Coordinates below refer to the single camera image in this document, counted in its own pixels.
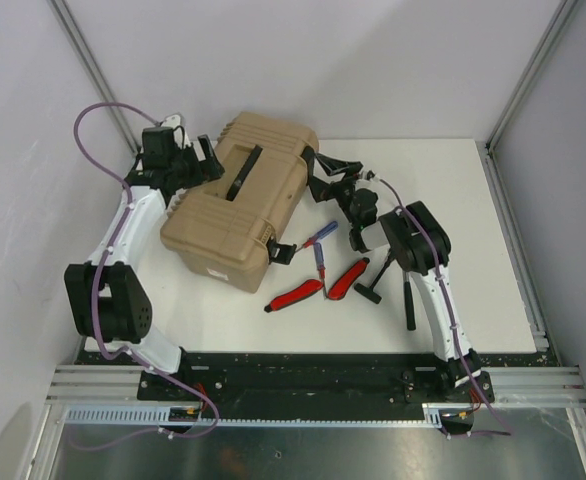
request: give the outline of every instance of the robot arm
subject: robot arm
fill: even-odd
[[[360,173],[362,164],[359,162],[343,162],[322,155],[316,159],[328,175],[344,173],[338,182],[328,184],[314,179],[309,186],[316,201],[337,201],[352,227],[349,238],[353,250],[364,253],[388,245],[389,258],[394,258],[402,270],[408,273],[420,292],[433,336],[433,352],[439,360],[439,371],[446,387],[456,388],[469,381],[460,356],[464,358],[471,374],[479,376],[481,362],[459,322],[450,289],[448,263],[451,242],[444,229],[422,202],[405,207],[435,246],[439,261],[438,276],[430,246],[406,214],[394,210],[378,217],[377,195],[366,188],[356,188],[358,179],[370,180],[373,178],[372,173]],[[440,280],[443,281],[448,298],[444,296]],[[455,326],[451,324],[446,300],[451,304]],[[453,328],[457,332],[459,351],[455,345]]]
[[[167,117],[159,127],[145,129],[142,167],[134,167],[126,177],[132,201],[129,203],[126,192],[122,192],[119,208],[100,245],[84,264],[69,265],[64,273],[76,329],[80,335],[94,337],[90,305],[97,265],[125,209],[131,209],[115,244],[108,249],[100,278],[100,330],[108,350],[125,346],[167,373],[178,371],[181,350],[152,325],[152,305],[135,272],[148,236],[166,217],[172,196],[180,189],[217,180],[224,173],[208,137],[198,140],[203,160],[198,159],[179,115]]]

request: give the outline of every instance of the red pliers handle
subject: red pliers handle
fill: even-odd
[[[362,258],[355,262],[337,282],[333,284],[328,293],[329,300],[342,300],[351,285],[364,273],[369,264],[368,258]]]
[[[316,294],[320,290],[322,290],[323,283],[313,278],[311,280],[307,280],[299,287],[291,290],[290,292],[283,293],[279,297],[275,297],[271,300],[266,307],[264,307],[265,312],[276,312],[278,310],[282,310],[283,308],[289,307],[294,303],[301,302],[304,299],[309,298],[311,295]]]

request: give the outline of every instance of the white table surface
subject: white table surface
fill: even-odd
[[[451,243],[451,287],[460,321],[481,353],[534,352],[533,337],[491,200],[475,142],[453,140],[323,140],[322,153],[359,160],[390,182],[405,204],[422,200],[447,231]],[[381,184],[370,184],[379,213],[393,206]],[[315,204],[305,192],[282,238],[300,243],[337,220],[323,243],[330,286],[361,257],[348,243],[348,223],[334,201]],[[402,276],[392,266],[376,291],[375,305],[354,290],[333,302],[322,293],[287,309],[265,313],[271,299],[317,278],[312,248],[291,265],[272,265],[257,293],[191,273],[152,232],[138,276],[153,304],[153,324],[188,351],[279,353],[415,353],[432,351],[429,324],[413,288],[417,330],[405,327]],[[360,281],[368,284],[386,254],[367,254],[371,263]],[[87,350],[94,350],[89,339]]]

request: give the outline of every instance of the screwdriver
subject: screwdriver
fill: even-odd
[[[322,290],[324,291],[324,298],[328,297],[326,293],[326,282],[324,280],[326,276],[326,268],[324,268],[324,253],[322,252],[322,244],[317,242],[313,244],[313,253],[315,254],[315,266],[317,267],[317,273],[320,275],[322,280]]]
[[[330,234],[331,232],[333,232],[336,229],[337,229],[337,222],[335,220],[333,220],[331,223],[329,223],[326,227],[324,227],[322,230],[317,232],[315,235],[313,235],[312,237],[309,237],[308,240],[306,240],[306,242],[304,242],[302,245],[300,245],[297,248],[297,250],[295,250],[295,252],[297,253],[300,250],[302,250],[303,248],[310,247],[311,245],[322,240],[324,237],[326,237],[328,234]]]

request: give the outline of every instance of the purple cable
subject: purple cable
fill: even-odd
[[[69,445],[71,447],[73,447],[75,450],[79,450],[80,452],[100,452],[102,450],[107,450],[111,447],[119,445],[120,443],[125,442],[126,440],[129,440],[130,438],[137,437],[138,435],[143,435],[146,433],[157,432],[157,431],[158,431],[157,427],[143,428],[141,430],[136,430],[135,432],[131,432],[128,435],[124,435],[123,437],[116,438],[115,440],[112,440],[110,442],[103,443],[102,445],[96,445],[96,446],[91,446],[91,447],[85,447],[84,445],[78,445],[77,443],[75,443],[75,440],[70,435],[67,438],[67,442],[69,443]]]
[[[89,105],[84,110],[82,110],[80,112],[80,114],[77,116],[77,118],[75,119],[75,124],[73,125],[73,136],[75,138],[75,143],[77,144],[78,148],[80,149],[80,152],[82,152],[82,154],[86,157],[86,159],[89,162],[91,162],[91,164],[94,167],[98,168],[102,172],[106,173],[108,176],[117,180],[122,185],[122,188],[126,192],[127,202],[130,204],[133,201],[133,193],[131,192],[131,187],[128,185],[128,183],[126,183],[124,178],[120,177],[117,173],[113,172],[112,170],[109,170],[104,165],[102,165],[97,160],[95,160],[95,158],[93,158],[91,156],[91,154],[86,150],[86,148],[84,147],[84,144],[82,143],[82,140],[80,139],[80,123],[82,122],[82,119],[89,112],[92,112],[93,110],[96,110],[98,108],[104,108],[104,107],[125,108],[127,110],[131,110],[131,111],[137,113],[138,115],[141,115],[142,117],[146,118],[149,122],[151,122],[154,125],[159,125],[160,122],[155,120],[150,115],[147,115],[142,110],[135,108],[131,105],[128,105],[126,103],[120,103],[120,102],[100,102],[100,103],[95,103],[93,105]],[[201,432],[194,433],[194,434],[183,434],[183,433],[175,433],[175,432],[169,433],[169,434],[173,434],[173,436],[179,437],[179,438],[201,437],[201,436],[209,433],[211,430],[213,430],[217,426],[218,422],[220,421],[220,412],[218,411],[215,404],[211,401],[211,399],[209,399],[206,395],[199,392],[198,390],[189,387],[188,385],[180,382],[179,380],[176,380],[168,373],[163,372],[161,370],[157,370],[152,365],[150,365],[146,360],[144,360],[143,358],[136,355],[135,352],[130,351],[127,347],[120,347],[114,353],[111,353],[106,349],[106,346],[104,345],[104,337],[102,337],[102,331],[100,329],[100,317],[99,317],[99,312],[98,312],[100,278],[102,277],[102,272],[103,272],[104,266],[106,264],[106,259],[109,256],[109,248],[111,248],[111,247],[113,247],[113,245],[115,245],[115,241],[117,240],[118,235],[120,234],[122,228],[124,227],[124,223],[126,222],[130,213],[131,213],[130,208],[126,208],[124,210],[122,217],[118,221],[115,229],[113,230],[113,234],[111,235],[111,237],[109,238],[109,240],[106,244],[106,248],[104,249],[104,252],[102,253],[102,256],[100,257],[100,261],[98,262],[97,268],[95,270],[95,276],[93,277],[93,283],[91,285],[91,317],[92,317],[92,324],[93,324],[93,335],[95,336],[95,340],[97,341],[97,345],[98,345],[98,348],[100,349],[100,353],[107,360],[113,360],[121,353],[126,352],[127,354],[129,354],[131,356],[131,358],[133,360],[135,360],[137,363],[139,363],[142,367],[146,368],[149,371],[155,372],[157,375],[164,378],[166,381],[171,382],[172,384],[186,390],[187,392],[189,392],[192,395],[195,395],[196,397],[201,399],[203,402],[207,403],[211,407],[211,410],[213,410],[213,413],[215,415],[215,419],[214,419],[213,423],[208,428],[205,428]],[[86,451],[97,451],[102,448],[109,448],[110,446],[117,445],[120,441],[128,440],[129,438],[131,438],[133,436],[140,435],[142,433],[147,433],[150,431],[156,431],[156,429],[153,428],[153,429],[138,430],[137,432],[134,432],[135,435],[134,434],[126,435],[126,436],[124,436],[114,442],[109,442],[106,445],[101,445],[98,447],[84,447],[84,448],[90,449],[90,450],[86,450]]]
[[[422,225],[420,225],[420,222],[417,221],[417,218],[415,218],[415,216],[407,208],[404,207],[404,205],[402,204],[402,200],[400,199],[400,195],[391,186],[391,184],[389,184],[386,180],[384,180],[382,178],[380,178],[380,183],[382,183],[389,190],[391,190],[391,192],[393,192],[393,195],[395,196],[397,203],[398,203],[398,208],[407,216],[407,218],[409,220],[411,220],[411,223],[413,223],[413,225],[415,225],[415,228],[417,228],[417,230],[420,232],[420,234],[424,237],[424,240],[426,240],[426,243],[428,244],[429,249],[431,250],[431,254],[433,255],[433,260],[435,262],[435,273],[437,275],[437,281],[440,285],[440,289],[442,290],[442,296],[444,297],[444,303],[446,304],[446,310],[449,314],[449,321],[451,322],[451,331],[453,332],[453,344],[455,345],[455,351],[457,352],[458,356],[460,357],[460,362],[462,363],[462,367],[464,367],[464,371],[468,375],[468,377],[471,381],[471,384],[473,385],[473,388],[475,389],[475,391],[479,395],[480,399],[482,400],[482,403],[484,403],[484,405],[486,405],[486,407],[489,409],[489,412],[491,412],[491,415],[493,415],[493,417],[498,421],[498,423],[500,425],[502,425],[502,428],[504,428],[504,430],[506,430],[506,432],[500,432],[497,430],[479,430],[476,432],[472,432],[471,436],[512,435],[513,432],[511,430],[511,428],[502,419],[502,417],[500,417],[500,415],[497,413],[497,411],[495,411],[495,409],[493,408],[491,403],[488,401],[488,399],[484,395],[484,392],[482,391],[482,388],[480,388],[480,386],[477,383],[477,380],[475,380],[475,377],[472,375],[471,369],[469,368],[468,363],[466,363],[466,359],[464,358],[464,355],[462,355],[462,347],[460,346],[460,339],[457,334],[457,322],[455,320],[455,314],[453,313],[453,304],[451,303],[451,299],[450,299],[449,294],[446,290],[446,286],[444,285],[444,280],[442,280],[442,275],[441,275],[441,271],[440,271],[440,259],[438,257],[437,249],[435,248],[435,244],[433,243],[433,240],[431,240],[431,237],[429,236],[429,234],[426,232],[426,230],[424,230],[424,227],[422,227]]]

